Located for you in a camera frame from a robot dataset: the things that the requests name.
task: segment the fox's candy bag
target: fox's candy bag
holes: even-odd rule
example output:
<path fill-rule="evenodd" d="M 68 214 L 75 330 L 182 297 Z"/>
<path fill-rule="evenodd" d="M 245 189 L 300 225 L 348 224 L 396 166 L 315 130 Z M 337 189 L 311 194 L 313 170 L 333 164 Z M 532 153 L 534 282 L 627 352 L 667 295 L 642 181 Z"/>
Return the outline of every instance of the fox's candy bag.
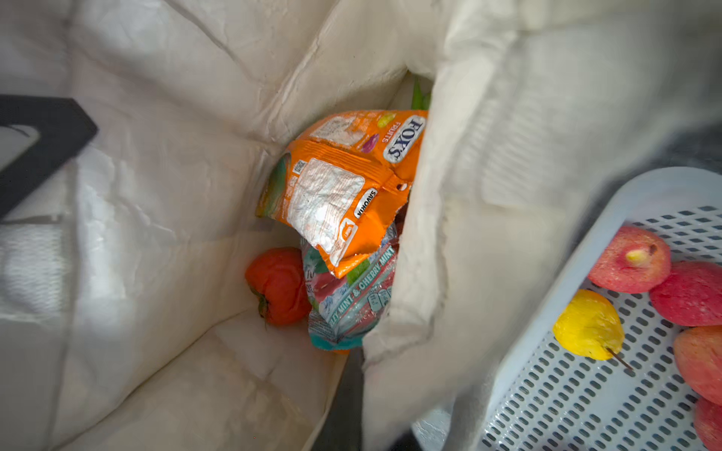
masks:
<path fill-rule="evenodd" d="M 352 111 L 289 144 L 256 209 L 294 227 L 343 277 L 373 254 L 406 203 L 426 111 Z"/>

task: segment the tomato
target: tomato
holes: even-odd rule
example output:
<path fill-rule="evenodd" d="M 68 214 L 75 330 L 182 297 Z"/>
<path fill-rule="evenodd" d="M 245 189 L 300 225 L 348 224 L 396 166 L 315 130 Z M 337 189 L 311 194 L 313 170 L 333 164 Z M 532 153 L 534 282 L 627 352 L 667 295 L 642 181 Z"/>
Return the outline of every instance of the tomato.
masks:
<path fill-rule="evenodd" d="M 277 248 L 260 254 L 245 270 L 245 280 L 258 297 L 258 313 L 268 324 L 296 323 L 311 311 L 299 249 Z"/>

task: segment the candy wrapper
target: candy wrapper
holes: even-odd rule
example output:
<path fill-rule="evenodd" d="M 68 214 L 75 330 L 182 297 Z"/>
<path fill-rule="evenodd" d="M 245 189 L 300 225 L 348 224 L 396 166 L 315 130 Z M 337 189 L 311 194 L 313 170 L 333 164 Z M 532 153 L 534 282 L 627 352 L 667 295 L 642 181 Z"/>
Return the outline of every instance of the candy wrapper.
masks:
<path fill-rule="evenodd" d="M 308 332 L 314 346 L 327 351 L 361 346 L 391 299 L 399 237 L 392 224 L 381 246 L 346 276 L 337 279 L 321 254 L 301 240 L 308 300 Z"/>

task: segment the apple stem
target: apple stem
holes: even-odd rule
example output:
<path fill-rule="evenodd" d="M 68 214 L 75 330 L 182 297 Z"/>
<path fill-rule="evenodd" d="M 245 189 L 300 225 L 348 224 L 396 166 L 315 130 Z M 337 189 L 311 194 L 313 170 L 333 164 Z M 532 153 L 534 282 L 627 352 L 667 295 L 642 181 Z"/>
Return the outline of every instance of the apple stem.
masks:
<path fill-rule="evenodd" d="M 632 367 L 630 367 L 630 365 L 629 365 L 627 362 L 625 362 L 624 360 L 622 360 L 622 357 L 618 356 L 614 351 L 612 351 L 612 350 L 609 349 L 609 348 L 605 348 L 605 349 L 606 349 L 611 355 L 613 355 L 615 359 L 619 360 L 619 363 L 621 363 L 622 365 L 626 366 L 627 369 L 630 370 L 631 372 L 634 372 L 634 369 L 633 369 Z"/>

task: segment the plastic basket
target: plastic basket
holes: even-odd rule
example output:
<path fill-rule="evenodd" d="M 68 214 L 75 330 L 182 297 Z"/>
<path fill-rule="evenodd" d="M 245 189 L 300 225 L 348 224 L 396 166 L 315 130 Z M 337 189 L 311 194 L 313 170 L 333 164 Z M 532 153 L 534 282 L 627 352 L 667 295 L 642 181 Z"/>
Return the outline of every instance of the plastic basket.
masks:
<path fill-rule="evenodd" d="M 679 375 L 672 352 L 684 328 L 664 320 L 647 294 L 612 292 L 586 280 L 623 224 L 662 237 L 673 260 L 722 264 L 722 176 L 671 167 L 617 191 L 502 363 L 480 449 L 705 449 L 692 425 L 697 394 Z M 615 360 L 573 356 L 556 342 L 552 326 L 579 288 L 616 307 L 626 333 L 620 356 L 634 372 Z"/>

